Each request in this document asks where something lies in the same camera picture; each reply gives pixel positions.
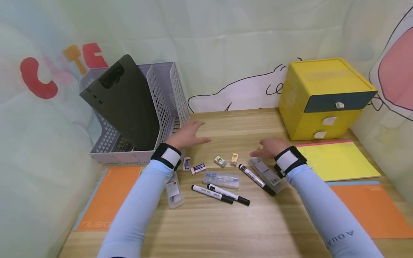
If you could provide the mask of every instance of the black marker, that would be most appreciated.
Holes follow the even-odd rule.
[[[271,196],[275,195],[275,192],[269,186],[267,186],[264,182],[262,182],[261,179],[259,179],[256,175],[254,175],[254,173],[252,173],[251,170],[247,169],[246,166],[240,164],[238,168],[242,170],[247,176],[249,176],[249,178],[251,178],[255,183],[257,183],[257,185],[259,185],[262,189],[264,189],[264,191],[266,191],[268,194],[270,194]]]
[[[220,201],[227,202],[227,203],[229,203],[229,204],[233,204],[233,202],[234,202],[234,200],[233,200],[232,198],[230,198],[230,197],[228,197],[228,196],[226,196],[226,195],[219,194],[219,193],[216,193],[216,192],[214,192],[214,191],[209,191],[208,189],[205,189],[205,188],[203,188],[203,187],[199,187],[199,186],[197,186],[197,185],[192,185],[191,188],[192,188],[192,190],[194,190],[194,191],[196,191],[196,192],[198,192],[198,193],[211,196],[211,197],[213,197],[213,198],[215,198],[215,199],[218,199],[218,200],[220,200]]]
[[[250,201],[247,200],[247,199],[245,199],[245,198],[242,198],[242,197],[239,196],[239,195],[233,194],[232,192],[228,192],[227,190],[224,190],[224,189],[222,189],[222,188],[219,188],[218,186],[215,186],[215,185],[213,185],[213,184],[208,184],[206,187],[207,187],[209,190],[216,191],[217,193],[226,195],[226,196],[234,199],[235,201],[238,201],[238,202],[240,202],[240,203],[242,203],[242,204],[245,204],[245,205],[249,206]]]

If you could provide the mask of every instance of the light green fabric backdrop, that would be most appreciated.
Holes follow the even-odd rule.
[[[97,43],[108,65],[126,53],[139,64],[175,61],[187,99],[231,84],[220,94],[191,98],[195,112],[276,107],[284,66],[298,57],[344,57],[367,77],[412,5],[0,0],[0,256],[55,257],[100,170],[87,154],[99,130],[91,108],[78,97],[81,73],[62,56],[64,49]],[[27,57],[38,60],[42,83],[56,83],[56,96],[42,99],[27,88],[20,71]],[[368,106],[353,131],[413,203],[413,122],[390,108]]]

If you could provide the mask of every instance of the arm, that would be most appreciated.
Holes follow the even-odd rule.
[[[116,214],[98,258],[140,257],[146,228],[171,176],[171,168],[151,160]]]
[[[261,140],[262,149],[250,156],[273,159],[291,145],[280,138]],[[297,158],[282,154],[277,164],[286,170]],[[287,173],[287,181],[297,190],[304,207],[333,257],[383,257],[353,214],[331,188],[307,165]]]
[[[132,187],[107,233],[98,258],[136,258],[145,237],[146,228],[158,206],[165,184],[179,161],[180,149],[211,141],[209,137],[196,137],[204,123],[189,121],[168,138],[162,156],[153,155],[149,165]]]

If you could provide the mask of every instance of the fabric wall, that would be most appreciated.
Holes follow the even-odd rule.
[[[370,2],[349,13],[344,56],[379,93],[352,130],[413,204],[413,1]]]
[[[0,0],[0,257],[56,257],[101,168],[74,32],[53,1]]]
[[[413,122],[408,99],[398,99],[411,87],[403,77],[387,94],[397,76],[378,80],[382,52],[412,5],[0,0],[0,256],[56,257],[100,170],[88,155],[100,128],[79,79],[126,53],[138,64],[175,61],[193,112],[276,107],[291,61],[344,57],[366,77],[373,67],[381,93],[353,130],[412,203]],[[400,31],[413,15],[405,17]],[[404,64],[393,56],[384,63]]]

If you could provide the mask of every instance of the marker cap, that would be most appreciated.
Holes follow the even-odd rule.
[[[275,195],[275,192],[267,185],[264,185],[264,187],[262,188],[264,189],[264,191],[266,191],[267,193],[269,193],[271,196]]]
[[[226,195],[222,195],[221,201],[226,202],[226,203],[229,203],[229,204],[233,204],[233,203],[234,203],[234,199],[232,199],[231,197],[226,196]]]
[[[239,203],[242,203],[242,204],[244,204],[244,205],[247,205],[247,206],[249,206],[249,203],[250,203],[250,201],[249,200],[247,200],[247,199],[245,199],[245,198],[243,198],[243,197],[241,197],[241,196],[238,196],[238,200],[237,200]]]

